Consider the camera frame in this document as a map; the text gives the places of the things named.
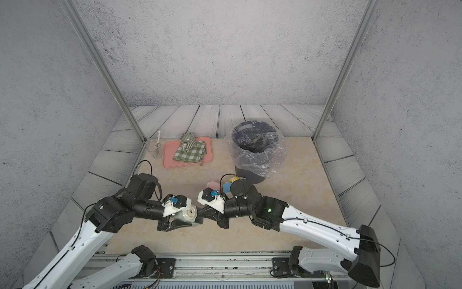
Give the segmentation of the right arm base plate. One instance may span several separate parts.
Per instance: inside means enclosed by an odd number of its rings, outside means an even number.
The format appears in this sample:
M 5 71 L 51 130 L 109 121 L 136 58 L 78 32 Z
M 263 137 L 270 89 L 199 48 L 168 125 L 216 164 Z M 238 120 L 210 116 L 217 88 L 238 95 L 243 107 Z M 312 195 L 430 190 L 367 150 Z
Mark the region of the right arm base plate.
M 293 262 L 290 258 L 281 257 L 272 259 L 272 268 L 269 274 L 276 279 L 300 277 L 300 274 L 297 273 L 295 268 L 295 262 Z

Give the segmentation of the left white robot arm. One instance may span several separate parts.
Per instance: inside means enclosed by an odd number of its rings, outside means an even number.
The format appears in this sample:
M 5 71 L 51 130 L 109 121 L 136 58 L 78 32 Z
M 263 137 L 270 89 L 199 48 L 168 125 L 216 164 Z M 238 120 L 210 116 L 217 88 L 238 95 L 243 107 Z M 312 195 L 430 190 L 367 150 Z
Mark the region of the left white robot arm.
M 159 231 L 203 223 L 195 206 L 183 195 L 159 195 L 157 177 L 151 173 L 132 175 L 128 185 L 104 197 L 84 211 L 79 229 L 58 255 L 29 283 L 26 289 L 110 289 L 129 278 L 161 278 L 155 254 L 146 246 L 136 247 L 123 259 L 86 278 L 77 274 L 96 251 L 135 218 L 156 220 Z

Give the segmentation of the green white pencil sharpener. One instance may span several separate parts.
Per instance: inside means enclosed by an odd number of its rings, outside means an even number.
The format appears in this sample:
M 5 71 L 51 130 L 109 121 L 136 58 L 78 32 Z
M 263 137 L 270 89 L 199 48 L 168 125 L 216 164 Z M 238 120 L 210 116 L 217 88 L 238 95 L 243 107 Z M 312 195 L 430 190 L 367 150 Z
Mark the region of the green white pencil sharpener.
M 185 211 L 181 211 L 178 220 L 190 226 L 199 226 L 203 224 L 203 218 L 198 216 L 198 209 L 195 205 L 192 205 Z

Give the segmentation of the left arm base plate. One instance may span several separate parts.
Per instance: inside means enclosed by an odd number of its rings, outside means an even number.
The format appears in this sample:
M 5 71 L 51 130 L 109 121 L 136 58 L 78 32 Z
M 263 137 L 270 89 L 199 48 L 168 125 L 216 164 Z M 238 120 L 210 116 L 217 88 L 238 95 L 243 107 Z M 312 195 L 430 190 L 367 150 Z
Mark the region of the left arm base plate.
M 175 258 L 149 260 L 144 266 L 143 276 L 156 279 L 172 279 L 175 265 Z

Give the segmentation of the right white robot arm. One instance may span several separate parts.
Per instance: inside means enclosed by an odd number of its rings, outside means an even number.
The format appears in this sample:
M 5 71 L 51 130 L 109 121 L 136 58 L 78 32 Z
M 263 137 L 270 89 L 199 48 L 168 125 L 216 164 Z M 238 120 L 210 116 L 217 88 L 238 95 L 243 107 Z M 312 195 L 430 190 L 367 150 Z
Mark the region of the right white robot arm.
M 261 195 L 246 179 L 234 181 L 229 191 L 232 197 L 209 187 L 203 189 L 197 198 L 203 207 L 197 215 L 216 221 L 225 230 L 232 218 L 248 217 L 253 225 L 264 230 L 293 234 L 331 250 L 331 256 L 327 256 L 295 246 L 289 258 L 292 275 L 342 272 L 358 284 L 380 286 L 380 270 L 385 267 L 381 251 L 385 246 L 372 227 L 352 228 L 323 221 L 280 199 Z

